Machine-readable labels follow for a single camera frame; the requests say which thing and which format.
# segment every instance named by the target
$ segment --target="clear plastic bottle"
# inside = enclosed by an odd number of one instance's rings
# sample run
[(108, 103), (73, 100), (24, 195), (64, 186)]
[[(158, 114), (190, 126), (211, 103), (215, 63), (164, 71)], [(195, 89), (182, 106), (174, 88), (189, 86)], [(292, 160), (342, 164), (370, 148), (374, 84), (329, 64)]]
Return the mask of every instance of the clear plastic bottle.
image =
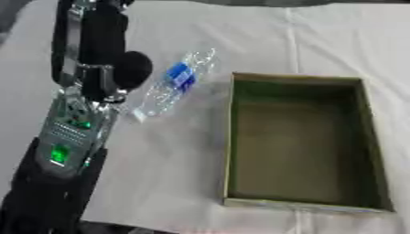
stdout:
[(215, 52), (211, 48), (187, 53), (149, 88), (141, 105), (133, 109), (131, 114), (143, 122), (169, 110), (192, 85), (209, 75), (214, 66)]

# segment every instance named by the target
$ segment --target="open box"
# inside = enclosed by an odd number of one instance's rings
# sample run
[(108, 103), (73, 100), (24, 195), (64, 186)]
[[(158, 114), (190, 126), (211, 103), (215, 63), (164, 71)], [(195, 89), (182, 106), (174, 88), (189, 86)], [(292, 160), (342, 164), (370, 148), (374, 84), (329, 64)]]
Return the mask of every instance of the open box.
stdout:
[(360, 79), (234, 73), (226, 206), (393, 211)]

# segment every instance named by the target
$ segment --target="green led light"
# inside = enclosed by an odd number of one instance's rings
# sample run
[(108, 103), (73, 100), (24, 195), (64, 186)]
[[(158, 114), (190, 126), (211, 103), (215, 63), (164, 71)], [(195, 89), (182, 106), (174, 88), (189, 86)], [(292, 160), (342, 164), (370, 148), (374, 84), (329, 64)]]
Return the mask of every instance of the green led light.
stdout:
[(56, 144), (51, 151), (51, 162), (64, 166), (69, 154), (69, 148), (61, 144)]

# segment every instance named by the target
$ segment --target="table surface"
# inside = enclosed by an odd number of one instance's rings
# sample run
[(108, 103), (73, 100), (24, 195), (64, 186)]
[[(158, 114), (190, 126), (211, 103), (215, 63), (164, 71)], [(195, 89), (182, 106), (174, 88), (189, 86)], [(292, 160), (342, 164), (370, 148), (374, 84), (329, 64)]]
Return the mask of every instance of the table surface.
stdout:
[[(41, 128), (57, 86), (49, 75), (56, 1), (21, 13), (0, 48), (0, 194)], [(153, 77), (192, 49), (215, 47), (220, 67), (176, 108), (137, 124), (122, 118), (84, 219), (180, 233), (405, 233), (410, 228), (410, 5), (233, 7), (136, 2), (128, 48), (145, 52)], [(370, 96), (394, 214), (222, 207), (232, 71), (361, 77)], [(141, 99), (149, 82), (130, 97)]]

